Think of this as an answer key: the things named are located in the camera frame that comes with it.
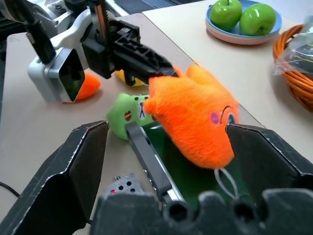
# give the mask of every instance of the table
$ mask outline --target table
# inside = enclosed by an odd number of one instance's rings
[[[215,74],[262,125],[274,130],[313,162],[313,114],[293,99],[282,76],[272,75],[273,42],[237,46],[207,34],[206,11],[214,2],[206,0],[143,14],[188,56]],[[283,17],[280,32],[296,24]]]
[[[140,26],[144,44],[186,70],[192,61],[142,14],[124,18]],[[27,76],[35,52],[25,34],[8,38],[7,65],[0,124],[0,181],[18,192],[26,187],[43,161],[81,124],[105,119],[106,112],[120,93],[144,94],[147,88],[129,88],[114,76],[101,79],[101,91],[76,104],[46,104]],[[260,124],[241,108],[242,123]],[[139,162],[126,141],[109,131],[98,197],[112,178],[135,173],[143,188],[152,191]],[[0,187],[0,221],[16,200]],[[87,234],[89,226],[75,234]]]

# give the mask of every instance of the fluffy orange stuffed animal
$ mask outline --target fluffy orange stuffed animal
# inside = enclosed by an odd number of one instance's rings
[[[147,113],[155,116],[181,153],[195,165],[221,169],[234,154],[225,127],[239,121],[238,102],[203,67],[179,77],[149,80]]]

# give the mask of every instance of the orange wicker basket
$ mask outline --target orange wicker basket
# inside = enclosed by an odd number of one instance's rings
[[[273,46],[273,57],[277,60],[288,46],[290,39],[301,31],[303,25],[296,25],[282,33]],[[287,80],[288,89],[292,96],[299,101],[307,110],[313,112],[313,80],[303,73],[288,71],[283,74]]]

